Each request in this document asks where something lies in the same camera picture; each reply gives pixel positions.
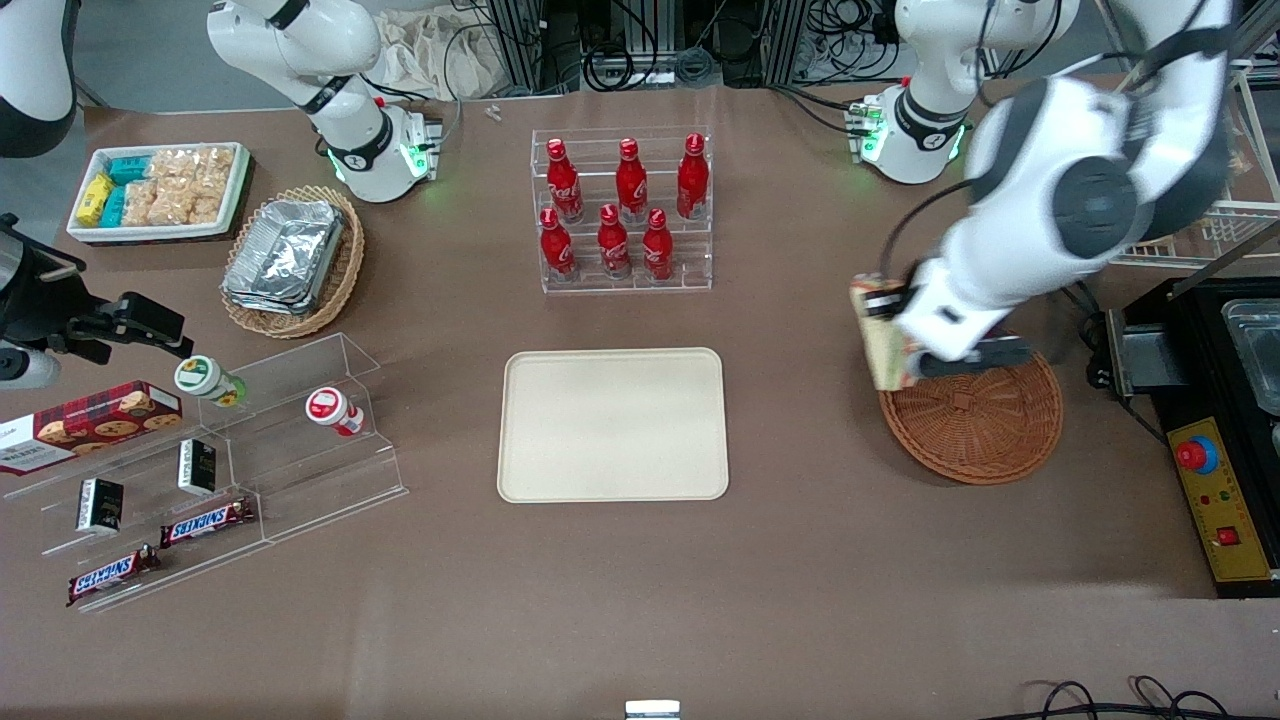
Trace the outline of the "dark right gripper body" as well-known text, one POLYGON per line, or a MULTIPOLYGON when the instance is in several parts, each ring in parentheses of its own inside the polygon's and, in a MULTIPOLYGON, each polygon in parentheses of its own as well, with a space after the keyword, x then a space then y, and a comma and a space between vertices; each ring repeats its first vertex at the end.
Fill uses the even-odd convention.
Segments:
POLYGON ((40 351, 67 351, 73 320, 99 310, 82 278, 86 263, 17 229, 18 218, 4 215, 3 338, 40 351))

